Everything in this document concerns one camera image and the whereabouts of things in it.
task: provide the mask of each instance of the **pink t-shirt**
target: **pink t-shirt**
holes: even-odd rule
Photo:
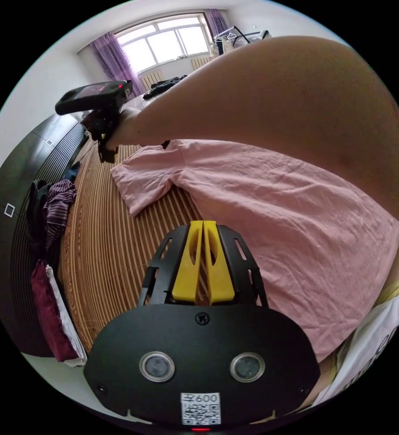
[[[318,361],[370,311],[399,246],[399,223],[361,190],[249,145],[173,140],[138,150],[112,175],[132,216],[175,184],[203,219],[240,233],[270,308],[301,326]]]

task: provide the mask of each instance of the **qr code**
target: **qr code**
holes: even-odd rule
[[[219,394],[181,395],[182,420],[185,425],[220,425]]]

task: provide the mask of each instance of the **radiator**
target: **radiator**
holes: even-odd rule
[[[161,82],[163,80],[162,71],[159,69],[155,69],[152,72],[149,72],[141,77],[141,82],[144,85],[146,91],[151,89],[151,85],[157,82]]]
[[[196,71],[198,68],[201,68],[206,63],[209,63],[212,60],[210,56],[205,56],[199,59],[192,59],[190,62],[192,63],[192,68]]]

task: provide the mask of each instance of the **striped mat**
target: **striped mat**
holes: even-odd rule
[[[138,97],[128,105],[141,108],[144,103]],[[120,147],[115,164],[138,148]],[[75,182],[77,196],[60,253],[59,276],[88,352],[105,325],[136,307],[147,265],[164,236],[201,219],[190,195],[177,187],[131,218],[110,174],[112,167],[100,163],[94,144]],[[208,303],[205,283],[203,267],[198,292],[201,305]]]

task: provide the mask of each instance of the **purple curtain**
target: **purple curtain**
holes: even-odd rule
[[[131,80],[133,82],[132,95],[137,97],[145,92],[130,61],[119,44],[113,32],[90,43],[90,47],[100,62],[110,80]]]
[[[212,36],[216,36],[228,29],[227,23],[225,22],[224,17],[219,9],[207,9],[205,12],[205,17],[209,22]]]

